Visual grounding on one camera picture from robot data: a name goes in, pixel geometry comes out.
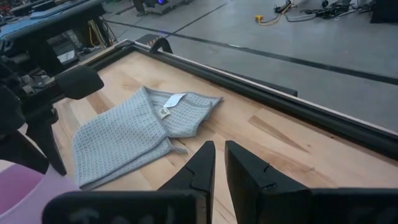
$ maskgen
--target wood grain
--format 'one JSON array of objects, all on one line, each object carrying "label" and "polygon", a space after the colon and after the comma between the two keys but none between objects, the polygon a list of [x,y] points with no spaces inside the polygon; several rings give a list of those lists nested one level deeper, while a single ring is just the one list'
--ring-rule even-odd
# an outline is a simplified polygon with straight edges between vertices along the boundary
[{"label": "wood grain", "polygon": [[82,100],[55,105],[60,121],[53,125],[54,134],[69,175],[74,170],[71,140],[75,131],[141,86],[222,96],[223,101],[195,138],[172,140],[188,153],[171,153],[98,190],[157,189],[208,140],[216,145],[214,223],[236,223],[224,167],[226,140],[236,141],[308,187],[398,187],[396,161],[145,55],[132,53],[104,68],[100,75],[103,89]]}]

